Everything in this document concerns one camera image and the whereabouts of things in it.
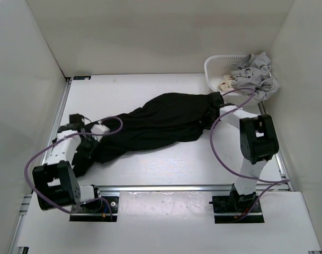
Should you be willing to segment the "black trousers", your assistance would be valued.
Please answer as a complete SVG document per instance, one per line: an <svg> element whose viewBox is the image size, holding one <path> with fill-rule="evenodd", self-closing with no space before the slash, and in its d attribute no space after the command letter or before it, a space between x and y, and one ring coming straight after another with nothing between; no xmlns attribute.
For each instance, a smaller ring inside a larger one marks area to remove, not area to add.
<svg viewBox="0 0 322 254"><path fill-rule="evenodd" d="M144 106L116 119L104 121L110 130L121 130L103 137L94 151L94 161L104 164L127 152L149 151L177 142L197 140L211 128L208 94L161 94Z"/></svg>

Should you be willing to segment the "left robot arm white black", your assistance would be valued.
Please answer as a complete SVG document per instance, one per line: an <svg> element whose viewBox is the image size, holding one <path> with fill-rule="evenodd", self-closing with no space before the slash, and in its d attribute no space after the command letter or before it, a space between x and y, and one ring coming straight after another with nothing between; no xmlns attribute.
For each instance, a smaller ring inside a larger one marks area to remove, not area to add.
<svg viewBox="0 0 322 254"><path fill-rule="evenodd" d="M35 188L56 205L79 205L96 212L103 204L99 189L95 185L81 186L77 181L91 166L100 139L78 135L90 131L85 129L85 119L80 114L69 116L69 123L59 127L48 158L33 169L32 176Z"/></svg>

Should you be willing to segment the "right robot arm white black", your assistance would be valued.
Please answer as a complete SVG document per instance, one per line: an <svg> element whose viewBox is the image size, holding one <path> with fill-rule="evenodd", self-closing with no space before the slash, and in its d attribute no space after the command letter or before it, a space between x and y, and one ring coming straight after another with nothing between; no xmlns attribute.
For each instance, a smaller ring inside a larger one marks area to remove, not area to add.
<svg viewBox="0 0 322 254"><path fill-rule="evenodd" d="M228 196L215 196L211 204L218 213L250 211L258 198L256 185L266 164L279 151L272 118L268 114L256 115L246 112L241 106L225 103L219 92L208 95L208 116L212 121L209 141L214 156L220 164L235 175L236 181ZM225 122L239 130L240 150L243 162L237 173L219 158L213 144L213 131L219 122Z"/></svg>

